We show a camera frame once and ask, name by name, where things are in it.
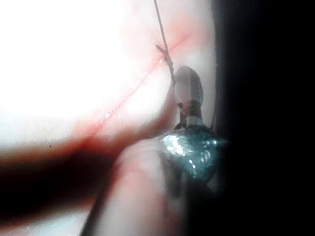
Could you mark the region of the right arm needle driver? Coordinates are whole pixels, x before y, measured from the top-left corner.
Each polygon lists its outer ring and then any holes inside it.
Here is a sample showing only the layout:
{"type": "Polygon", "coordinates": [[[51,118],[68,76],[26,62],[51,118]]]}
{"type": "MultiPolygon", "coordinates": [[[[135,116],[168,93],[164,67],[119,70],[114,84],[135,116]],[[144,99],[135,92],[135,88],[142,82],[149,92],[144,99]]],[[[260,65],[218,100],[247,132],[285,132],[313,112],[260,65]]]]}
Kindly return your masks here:
{"type": "Polygon", "coordinates": [[[227,140],[219,138],[202,119],[201,104],[180,103],[180,122],[174,130],[159,136],[169,160],[190,178],[209,182],[216,172],[227,140]]]}

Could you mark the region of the right arm needle driver jaw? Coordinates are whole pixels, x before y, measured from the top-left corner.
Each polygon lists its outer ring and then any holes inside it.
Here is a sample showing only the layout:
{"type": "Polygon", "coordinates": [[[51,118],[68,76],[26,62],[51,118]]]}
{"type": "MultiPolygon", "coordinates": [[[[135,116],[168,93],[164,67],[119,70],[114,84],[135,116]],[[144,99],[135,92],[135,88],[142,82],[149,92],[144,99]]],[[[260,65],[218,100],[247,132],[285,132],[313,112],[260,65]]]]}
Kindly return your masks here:
{"type": "Polygon", "coordinates": [[[202,83],[199,75],[190,67],[187,66],[188,70],[188,84],[189,84],[189,91],[188,91],[188,98],[187,101],[195,101],[200,104],[203,103],[203,88],[202,83]]]}
{"type": "Polygon", "coordinates": [[[180,67],[176,72],[176,103],[184,104],[191,100],[190,68],[180,67]]]}

